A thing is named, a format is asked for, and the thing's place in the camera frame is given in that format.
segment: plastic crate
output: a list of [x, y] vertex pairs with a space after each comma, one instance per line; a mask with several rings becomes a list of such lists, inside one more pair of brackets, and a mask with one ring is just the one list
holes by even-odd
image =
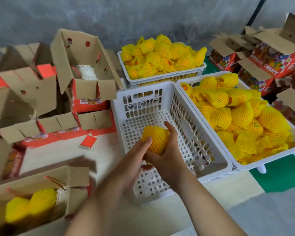
[[[111, 104], [125, 153], [141, 138], [145, 126], [165, 127], [167, 120], [178, 132], [178, 146], [187, 167], [200, 182], [231, 172], [232, 162], [174, 82], [118, 91]], [[140, 204], [174, 194], [156, 169], [142, 173], [133, 190]]]
[[186, 78], [202, 75], [203, 71], [206, 68], [206, 63], [203, 62], [203, 64], [200, 67], [189, 69], [189, 70], [176, 71], [176, 72], [162, 74], [162, 75], [154, 75], [154, 76], [146, 77], [142, 79], [130, 79], [128, 72], [126, 71], [125, 65], [120, 56], [121, 51], [119, 51], [117, 54], [118, 54], [118, 58], [122, 66], [122, 69], [129, 82], [129, 88], [139, 87], [146, 84], [152, 84], [154, 83], [153, 81], [161, 82], [161, 81], [171, 80], [173, 82], [176, 82], [179, 79], [186, 79]]
[[[193, 108], [195, 109], [195, 111], [197, 112], [197, 114], [201, 117], [201, 119], [203, 120], [203, 122], [205, 122], [207, 128], [210, 130], [210, 132], [214, 135], [214, 137], [216, 138], [216, 140], [219, 142], [219, 147], [222, 148], [225, 152], [227, 152], [228, 157], [231, 159], [233, 165], [238, 168], [238, 169], [246, 169], [246, 170], [250, 170], [253, 168], [258, 169], [258, 171], [260, 171], [261, 173], [265, 173], [266, 169], [264, 167], [265, 163], [274, 161], [276, 159], [279, 159], [281, 157], [290, 155], [290, 154], [294, 154], [295, 155], [295, 147], [288, 149], [286, 151], [280, 152], [278, 154], [269, 156], [267, 158], [264, 158], [262, 160], [247, 164], [247, 165], [242, 165], [240, 163], [238, 163], [235, 158], [233, 157], [233, 155], [229, 152], [229, 150], [226, 148], [226, 146], [224, 145], [224, 143], [222, 142], [222, 140], [218, 137], [218, 135], [216, 134], [216, 132], [213, 130], [213, 128], [210, 126], [210, 124], [208, 123], [208, 121], [204, 118], [204, 116], [201, 114], [201, 112], [197, 109], [196, 105], [192, 102], [192, 100], [188, 97], [188, 95], [185, 93], [184, 89], [181, 87], [180, 83], [187, 83], [190, 84], [191, 86], [195, 87], [198, 85], [198, 83], [200, 83], [200, 81], [202, 79], [204, 79], [205, 77], [219, 77], [221, 75], [230, 73], [229, 71], [220, 71], [220, 72], [216, 72], [216, 73], [212, 73], [212, 74], [208, 74], [208, 75], [202, 75], [199, 77], [193, 77], [193, 78], [189, 78], [189, 79], [184, 79], [184, 80], [179, 80], [177, 81], [177, 86], [180, 89], [180, 91], [184, 94], [184, 96], [188, 99], [188, 102], [193, 106]], [[236, 86], [238, 88], [241, 89], [249, 89], [249, 87], [241, 80], [239, 80], [238, 85]], [[294, 137], [294, 141], [295, 141], [295, 126], [293, 124], [291, 124], [289, 122], [289, 124], [292, 127], [291, 133], [293, 134]]]

